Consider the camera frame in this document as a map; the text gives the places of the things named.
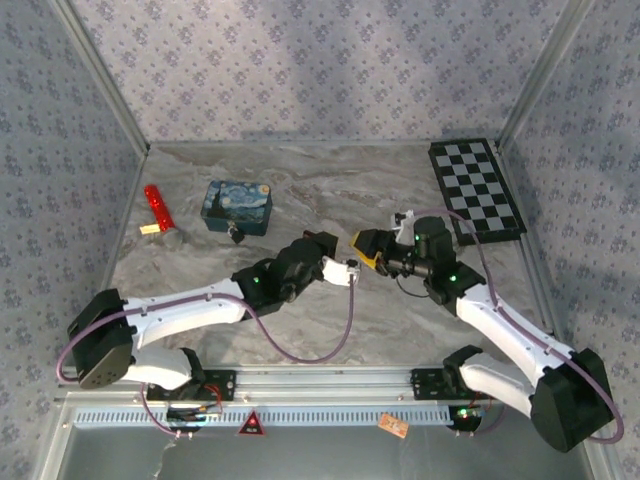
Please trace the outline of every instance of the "patterned wallpaper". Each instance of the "patterned wallpaper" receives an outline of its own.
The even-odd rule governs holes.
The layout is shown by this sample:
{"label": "patterned wallpaper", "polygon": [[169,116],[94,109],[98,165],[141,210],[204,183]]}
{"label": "patterned wallpaper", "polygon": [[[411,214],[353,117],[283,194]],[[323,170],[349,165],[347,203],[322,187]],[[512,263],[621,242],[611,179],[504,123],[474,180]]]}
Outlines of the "patterned wallpaper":
{"label": "patterned wallpaper", "polygon": [[640,479],[640,6],[596,2],[508,155],[569,338],[607,365]]}
{"label": "patterned wallpaper", "polygon": [[0,19],[0,478],[19,480],[138,161],[47,1],[3,0]]}
{"label": "patterned wallpaper", "polygon": [[74,0],[153,141],[497,137],[566,0]]}

